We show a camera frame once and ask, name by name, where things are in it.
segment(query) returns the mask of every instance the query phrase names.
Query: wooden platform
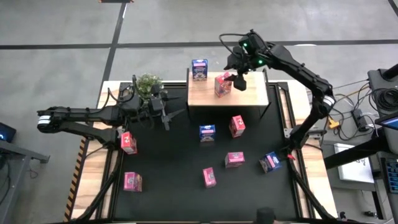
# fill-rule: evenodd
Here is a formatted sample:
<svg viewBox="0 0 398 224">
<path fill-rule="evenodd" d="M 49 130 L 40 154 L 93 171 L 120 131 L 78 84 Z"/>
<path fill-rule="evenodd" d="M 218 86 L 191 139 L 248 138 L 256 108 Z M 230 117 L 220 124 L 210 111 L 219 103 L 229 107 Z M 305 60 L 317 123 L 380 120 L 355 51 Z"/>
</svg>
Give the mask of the wooden platform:
<svg viewBox="0 0 398 224">
<path fill-rule="evenodd" d="M 101 96 L 99 98 L 98 107 L 101 108 L 104 104 L 107 95 L 107 88 L 109 87 L 113 95 L 118 95 L 119 84 L 123 81 L 106 81 L 104 82 L 101 90 Z M 292 101 L 292 107 L 294 111 L 295 122 L 300 124 L 308 116 L 310 112 L 310 104 L 307 97 L 305 87 L 295 80 L 277 80 L 270 82 L 287 82 L 289 86 L 290 99 Z M 281 91 L 282 104 L 284 111 L 287 111 L 287 104 L 284 97 L 284 92 Z M 115 101 L 109 99 L 108 105 L 114 105 Z M 285 112 L 285 120 L 290 125 L 289 114 Z M 96 123 L 96 128 L 107 128 L 103 123 Z M 318 141 L 308 140 L 310 144 L 319 146 Z M 67 221 L 70 218 L 79 217 L 87 208 L 87 206 L 95 198 L 96 194 L 101 188 L 101 181 L 103 178 L 104 165 L 106 160 L 106 150 L 102 149 L 88 158 L 84 158 L 86 152 L 83 152 L 82 146 L 88 144 L 87 152 L 94 151 L 101 147 L 97 141 L 86 142 L 85 139 L 81 143 L 81 150 L 78 153 L 78 159 L 76 161 L 76 171 L 72 177 L 71 191 L 67 200 L 67 210 L 65 211 L 64 220 Z M 326 210 L 333 216 L 337 217 L 337 211 L 333 195 L 329 185 L 328 176 L 323 163 L 322 152 L 310 146 L 304 146 L 302 149 L 303 158 L 305 161 L 305 168 L 307 171 L 307 177 L 311 191 L 315 194 L 320 203 L 326 208 Z M 116 159 L 116 152 L 113 152 L 111 168 L 114 166 L 114 160 Z M 104 200 L 102 217 L 105 218 L 108 215 L 109 198 L 111 188 L 107 192 Z M 307 203 L 304 193 L 299 190 L 300 201 L 303 208 L 305 217 L 308 217 Z"/>
<path fill-rule="evenodd" d="M 189 106 L 267 106 L 267 97 L 264 74 L 249 72 L 244 76 L 246 90 L 240 91 L 232 87 L 231 93 L 219 98 L 215 95 L 215 78 L 225 72 L 208 72 L 207 81 L 193 81 L 190 72 L 188 82 Z"/>
</svg>

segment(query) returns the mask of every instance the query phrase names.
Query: black table surface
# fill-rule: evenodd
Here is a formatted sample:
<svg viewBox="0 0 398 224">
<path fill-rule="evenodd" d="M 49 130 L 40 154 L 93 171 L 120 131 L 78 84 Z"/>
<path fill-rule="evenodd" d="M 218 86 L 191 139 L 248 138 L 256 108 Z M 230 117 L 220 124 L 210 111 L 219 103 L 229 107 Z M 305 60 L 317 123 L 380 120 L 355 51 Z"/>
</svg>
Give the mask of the black table surface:
<svg viewBox="0 0 398 224">
<path fill-rule="evenodd" d="M 186 89 L 169 89 L 182 98 L 167 102 L 167 111 L 185 107 Z M 275 92 L 269 95 L 276 102 Z M 270 207 L 279 220 L 297 217 L 292 179 L 287 164 L 265 174 L 259 159 L 283 145 L 282 122 L 277 103 L 271 103 L 260 120 L 259 108 L 198 108 L 189 119 L 184 111 L 171 130 L 157 123 L 144 129 L 136 123 L 131 131 L 138 154 L 123 155 L 115 204 L 115 220 L 130 221 L 251 221 L 256 210 Z M 233 139 L 228 129 L 232 116 L 241 114 L 243 135 Z M 215 124 L 214 142 L 201 143 L 199 125 Z M 246 162 L 226 169 L 227 152 L 243 151 Z M 206 189 L 202 170 L 212 167 L 217 185 Z M 123 190 L 125 172 L 142 176 L 142 192 Z"/>
</svg>

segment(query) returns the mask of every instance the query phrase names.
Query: snack box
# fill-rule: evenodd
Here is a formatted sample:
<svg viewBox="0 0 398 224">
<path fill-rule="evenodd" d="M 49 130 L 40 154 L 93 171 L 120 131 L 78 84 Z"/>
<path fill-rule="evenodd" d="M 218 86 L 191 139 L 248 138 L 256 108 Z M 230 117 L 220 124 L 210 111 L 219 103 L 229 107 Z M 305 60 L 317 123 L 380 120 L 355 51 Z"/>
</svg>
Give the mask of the snack box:
<svg viewBox="0 0 398 224">
<path fill-rule="evenodd" d="M 244 162 L 243 152 L 229 152 L 225 157 L 225 167 L 238 167 Z"/>
<path fill-rule="evenodd" d="M 199 138 L 201 142 L 214 141 L 215 136 L 216 126 L 214 124 L 199 126 Z"/>
<path fill-rule="evenodd" d="M 207 59 L 192 60 L 193 81 L 207 81 Z"/>
<path fill-rule="evenodd" d="M 141 175 L 137 174 L 136 172 L 125 172 L 123 190 L 142 192 Z"/>
<path fill-rule="evenodd" d="M 128 131 L 121 135 L 120 146 L 127 154 L 136 154 L 137 151 L 137 140 Z"/>
<path fill-rule="evenodd" d="M 229 72 L 219 75 L 214 81 L 214 91 L 218 97 L 223 97 L 228 93 L 231 93 L 232 81 L 226 81 L 225 78 L 230 76 Z"/>
<path fill-rule="evenodd" d="M 203 170 L 203 178 L 205 179 L 206 188 L 214 187 L 217 184 L 212 167 Z"/>
<path fill-rule="evenodd" d="M 231 131 L 233 138 L 241 136 L 245 128 L 241 115 L 232 117 L 231 122 L 229 123 L 229 130 Z"/>
<path fill-rule="evenodd" d="M 264 169 L 265 173 L 271 172 L 273 170 L 279 169 L 282 167 L 278 156 L 275 152 L 270 152 L 266 154 L 263 158 L 260 159 L 260 164 Z"/>
</svg>

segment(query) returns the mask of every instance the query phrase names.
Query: potted plant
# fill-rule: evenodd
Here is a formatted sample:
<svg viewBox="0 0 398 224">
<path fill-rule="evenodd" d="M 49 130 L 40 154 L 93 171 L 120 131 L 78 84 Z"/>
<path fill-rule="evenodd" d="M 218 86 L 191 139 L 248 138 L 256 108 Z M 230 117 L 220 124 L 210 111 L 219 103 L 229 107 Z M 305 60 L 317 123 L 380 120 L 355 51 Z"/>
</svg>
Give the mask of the potted plant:
<svg viewBox="0 0 398 224">
<path fill-rule="evenodd" d="M 148 104 L 149 98 L 151 96 L 150 88 L 155 84 L 162 86 L 162 92 L 167 93 L 167 90 L 163 89 L 162 79 L 156 75 L 145 73 L 137 80 L 137 92 L 144 101 L 145 105 Z"/>
</svg>

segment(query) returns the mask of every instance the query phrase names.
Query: gray floor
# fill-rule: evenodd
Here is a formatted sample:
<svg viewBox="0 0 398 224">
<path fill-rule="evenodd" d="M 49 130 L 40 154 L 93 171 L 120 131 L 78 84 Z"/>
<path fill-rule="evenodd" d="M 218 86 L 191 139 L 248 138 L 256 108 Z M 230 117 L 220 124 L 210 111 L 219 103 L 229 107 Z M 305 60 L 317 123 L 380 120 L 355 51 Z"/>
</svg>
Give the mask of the gray floor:
<svg viewBox="0 0 398 224">
<path fill-rule="evenodd" d="M 0 0 L 0 45 L 109 44 L 120 7 L 95 0 Z M 127 6 L 119 43 L 218 41 L 223 32 L 252 28 L 269 41 L 398 39 L 397 27 L 398 17 L 387 0 L 137 0 Z M 363 80 L 368 70 L 398 62 L 398 45 L 288 49 L 333 86 Z M 80 137 L 39 133 L 35 111 L 55 105 L 94 107 L 108 53 L 108 49 L 0 50 L 0 121 L 18 130 L 16 144 L 51 155 L 47 165 L 31 164 L 40 175 L 31 180 L 27 173 L 13 223 L 62 220 Z M 207 58 L 210 70 L 221 70 L 227 56 L 221 47 L 117 49 L 109 79 L 153 73 L 164 80 L 182 80 L 191 59 Z M 274 80 L 291 79 L 275 70 L 269 75 Z M 335 93 L 350 93 L 363 84 Z M 337 108 L 347 111 L 350 105 L 342 101 Z M 374 113 L 367 101 L 361 109 Z M 354 131 L 350 121 L 344 128 Z M 325 139 L 336 137 L 328 133 Z M 369 192 L 333 189 L 333 195 L 337 210 L 349 218 L 383 222 L 362 215 L 374 210 Z"/>
</svg>

